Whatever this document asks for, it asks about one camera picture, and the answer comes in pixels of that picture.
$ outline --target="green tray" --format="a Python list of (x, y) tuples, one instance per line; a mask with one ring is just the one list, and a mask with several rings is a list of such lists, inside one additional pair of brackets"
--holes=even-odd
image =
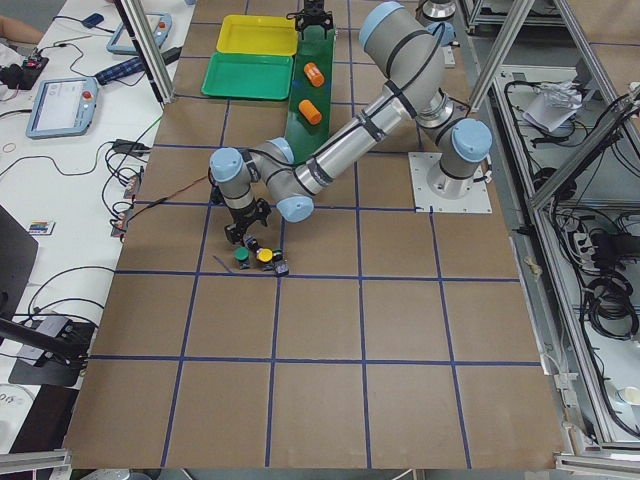
[(291, 57), (216, 52), (202, 84), (210, 97), (284, 100), (291, 87)]
[[(293, 67), (291, 81), (291, 95), (289, 97), (289, 113), (285, 138), (293, 150), (295, 163), (304, 163), (320, 145), (329, 138), (329, 123), (331, 120), (331, 77), (333, 72), (333, 46), (335, 30), (327, 32), (312, 26), (304, 31), (304, 40), (298, 41), (298, 53)], [(313, 62), (324, 75), (324, 85), (314, 87), (304, 74), (304, 66)], [(311, 125), (298, 111), (298, 104), (308, 98), (320, 113), (322, 121), (318, 125)]]

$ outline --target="yellow button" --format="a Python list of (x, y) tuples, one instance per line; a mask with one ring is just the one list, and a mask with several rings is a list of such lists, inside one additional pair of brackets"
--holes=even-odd
[(269, 248), (261, 248), (256, 254), (256, 258), (262, 263), (268, 263), (273, 258), (273, 252)]

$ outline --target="green conveyor belt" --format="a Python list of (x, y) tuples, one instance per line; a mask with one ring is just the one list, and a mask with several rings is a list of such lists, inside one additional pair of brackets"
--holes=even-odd
[[(325, 39), (324, 30), (317, 26), (308, 27), (304, 31), (304, 39), (300, 37), (298, 42), (285, 130), (296, 164), (304, 163), (329, 138), (334, 43), (335, 30), (327, 32)], [(324, 75), (325, 83), (321, 87), (311, 85), (304, 74), (304, 66), (308, 62), (315, 63)], [(298, 111), (298, 104), (305, 98), (322, 113), (322, 121), (318, 125), (310, 125)]]

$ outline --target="green button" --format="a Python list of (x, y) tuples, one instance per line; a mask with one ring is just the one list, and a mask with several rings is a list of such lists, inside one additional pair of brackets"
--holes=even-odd
[(249, 249), (246, 247), (238, 247), (233, 255), (239, 262), (244, 262), (249, 258)]

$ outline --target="white mounting plate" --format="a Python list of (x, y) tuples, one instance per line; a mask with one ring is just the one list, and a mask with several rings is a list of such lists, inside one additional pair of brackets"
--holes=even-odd
[(453, 56), (453, 48), (449, 46), (442, 47), (442, 53), (444, 53), (444, 67), (455, 68), (456, 58)]
[[(427, 172), (431, 166), (440, 160), (441, 153), (409, 152), (409, 166), (411, 167), (411, 183), (413, 184), (413, 201), (416, 212), (429, 213), (491, 213), (491, 202), (484, 182), (474, 183), (464, 197), (458, 200), (448, 200), (435, 194), (427, 185)], [(478, 167), (476, 178), (484, 174)]]

